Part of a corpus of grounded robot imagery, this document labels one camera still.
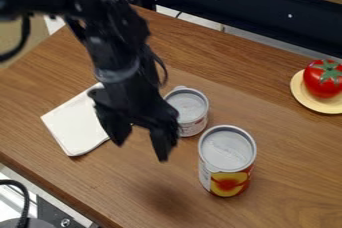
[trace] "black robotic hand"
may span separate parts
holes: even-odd
[[[160,161],[177,145],[177,111],[159,94],[155,62],[163,62],[146,45],[147,23],[126,0],[0,0],[0,21],[23,17],[22,40],[6,54],[6,61],[24,46],[34,13],[64,16],[85,45],[104,89],[89,93],[98,118],[110,138],[122,145],[132,124],[150,130]]]

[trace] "can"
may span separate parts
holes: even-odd
[[[209,100],[201,91],[179,86],[167,94],[165,100],[179,112],[181,137],[197,135],[206,128]]]
[[[231,197],[248,188],[257,147],[246,131],[230,125],[213,127],[201,136],[198,151],[199,179],[207,191]]]

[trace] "white cloth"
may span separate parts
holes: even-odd
[[[96,117],[94,101],[87,96],[95,87],[102,85],[96,84],[41,117],[68,156],[86,154],[108,140]]]

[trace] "yellow plate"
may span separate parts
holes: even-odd
[[[325,114],[342,114],[342,93],[338,96],[322,99],[313,96],[303,81],[304,70],[296,73],[291,80],[291,91],[294,97],[305,107]]]

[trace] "red tomato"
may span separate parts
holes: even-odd
[[[334,97],[342,93],[342,65],[333,60],[313,61],[305,69],[304,83],[317,97]]]

